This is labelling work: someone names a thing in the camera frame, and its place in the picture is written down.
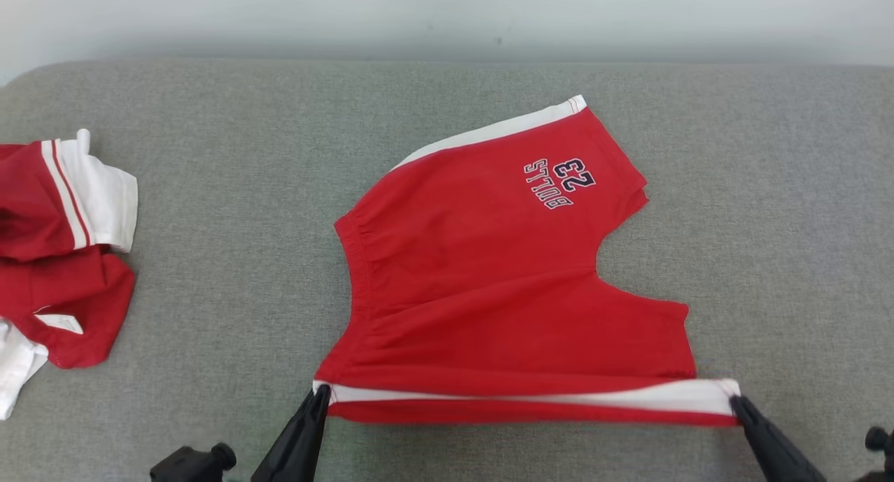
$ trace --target red and white garment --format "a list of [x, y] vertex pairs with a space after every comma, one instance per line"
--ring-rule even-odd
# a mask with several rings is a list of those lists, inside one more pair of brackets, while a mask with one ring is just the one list
[[89, 154], [77, 139], [0, 145], [0, 256], [28, 261], [92, 245], [128, 253], [137, 225], [137, 179]]
[[689, 308], [601, 281], [601, 241], [645, 178], [565, 103], [409, 155], [335, 224], [351, 320], [313, 387], [352, 421], [735, 425], [696, 379]]
[[134, 275], [111, 250], [131, 250], [137, 180], [89, 139], [0, 145], [0, 418], [47, 359], [108, 357], [127, 314]]

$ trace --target gray fabric surface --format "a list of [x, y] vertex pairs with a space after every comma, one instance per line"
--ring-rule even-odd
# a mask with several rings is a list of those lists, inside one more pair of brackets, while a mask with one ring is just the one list
[[[604, 279], [689, 304], [703, 377], [740, 381], [830, 480], [894, 425], [894, 69], [70, 63], [0, 90], [0, 139], [92, 132], [140, 180], [138, 273], [104, 364], [48, 365], [0, 423], [0, 479], [144, 480], [227, 441], [247, 480], [348, 320], [332, 223], [421, 145], [581, 93], [649, 180]], [[738, 429], [332, 419], [329, 480], [761, 480]]]

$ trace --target basketball shorts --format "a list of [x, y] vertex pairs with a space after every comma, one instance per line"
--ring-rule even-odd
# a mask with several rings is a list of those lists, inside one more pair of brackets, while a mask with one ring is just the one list
[[596, 272], [645, 178], [581, 96], [428, 145], [335, 224], [351, 320], [316, 373], [354, 421], [735, 425], [687, 306]]

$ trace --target folded clothing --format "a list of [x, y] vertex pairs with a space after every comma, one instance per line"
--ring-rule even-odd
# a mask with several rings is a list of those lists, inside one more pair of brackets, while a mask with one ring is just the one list
[[0, 145], [0, 256], [28, 261], [108, 244], [128, 253], [137, 224], [137, 179], [73, 140]]
[[0, 308], [25, 337], [47, 346], [57, 367], [90, 367], [108, 357], [134, 282], [106, 247], [25, 263], [0, 259]]
[[0, 319], [0, 421], [9, 418], [25, 383], [47, 363], [47, 347]]

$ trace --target white trim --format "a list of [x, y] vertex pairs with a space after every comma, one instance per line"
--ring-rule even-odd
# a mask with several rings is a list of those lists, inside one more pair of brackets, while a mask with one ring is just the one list
[[54, 144], [52, 141], [46, 140], [41, 142], [41, 155], [44, 158], [44, 164], [47, 164], [47, 170], [50, 177], [53, 177], [53, 183], [57, 187], [59, 198], [61, 199], [61, 207], [65, 212], [65, 219], [68, 220], [68, 226], [71, 229], [71, 236], [74, 237], [74, 249], [82, 249], [87, 246], [87, 235], [84, 234], [84, 228], [80, 226], [78, 213], [74, 209], [74, 202], [71, 201], [69, 189], [65, 185], [63, 175], [57, 170], [57, 165], [53, 157]]
[[635, 390], [611, 393], [547, 394], [536, 396], [455, 396], [446, 394], [370, 390], [314, 381], [313, 390], [329, 384], [330, 405], [336, 402], [389, 402], [390, 400], [513, 400], [514, 402], [568, 403], [644, 411], [699, 412], [734, 416], [729, 398], [741, 394], [732, 379], [686, 379]]
[[[80, 200], [80, 190], [77, 187], [77, 179], [76, 177], [71, 176], [69, 173], [69, 168], [65, 163], [66, 158], [71, 158], [71, 151], [76, 151], [80, 154], [81, 149], [83, 148], [83, 144], [77, 140], [67, 140], [63, 141], [57, 139], [55, 144], [57, 144], [57, 159], [59, 160], [59, 170], [61, 171], [61, 176], [65, 177], [65, 180], [68, 182], [68, 186], [71, 187], [71, 198], [73, 198], [74, 207], [77, 208], [78, 214], [80, 215], [80, 221], [84, 224], [84, 231], [87, 234], [87, 245], [95, 245], [98, 243], [96, 241], [96, 237], [93, 233], [93, 226], [91, 224], [89, 218], [89, 212], [87, 211], [87, 206]], [[87, 133], [87, 142], [90, 141], [89, 133]]]
[[397, 166], [394, 166], [392, 170], [397, 169], [406, 163], [412, 163], [412, 161], [425, 157], [425, 155], [434, 154], [441, 150], [465, 147], [465, 145], [473, 145], [495, 138], [502, 138], [502, 136], [514, 135], [516, 133], [528, 131], [528, 129], [537, 128], [537, 126], [556, 122], [556, 120], [565, 119], [575, 113], [581, 112], [581, 110], [584, 110], [586, 107], [587, 102], [584, 101], [584, 97], [578, 94], [577, 96], [565, 100], [563, 103], [547, 107], [538, 112], [502, 120], [502, 122], [484, 126], [481, 129], [475, 129], [475, 131], [461, 133], [434, 142], [431, 145], [426, 145], [408, 155], [405, 160], [400, 161], [400, 163]]
[[137, 226], [137, 179], [89, 154], [90, 132], [57, 143], [61, 173], [73, 193], [89, 243], [108, 244], [128, 253]]

